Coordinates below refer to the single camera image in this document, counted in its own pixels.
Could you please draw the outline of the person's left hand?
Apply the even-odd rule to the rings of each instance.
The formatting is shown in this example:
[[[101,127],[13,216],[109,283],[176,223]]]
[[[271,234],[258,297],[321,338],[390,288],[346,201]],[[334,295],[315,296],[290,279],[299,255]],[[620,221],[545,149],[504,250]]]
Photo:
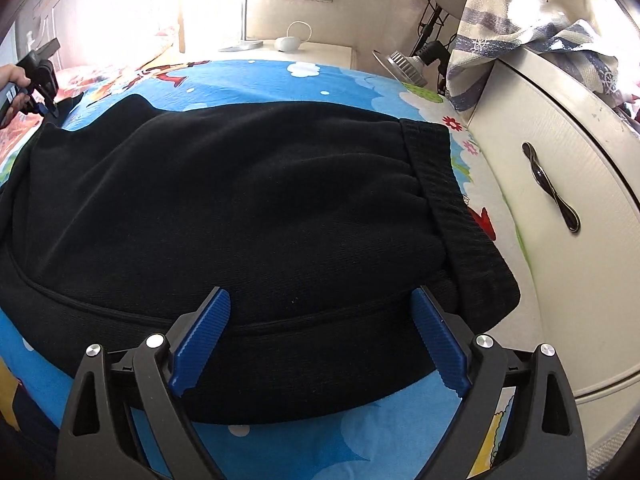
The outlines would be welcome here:
[[[30,79],[25,71],[14,64],[2,65],[0,68],[1,87],[1,120],[10,122],[19,113],[28,100],[26,88]]]

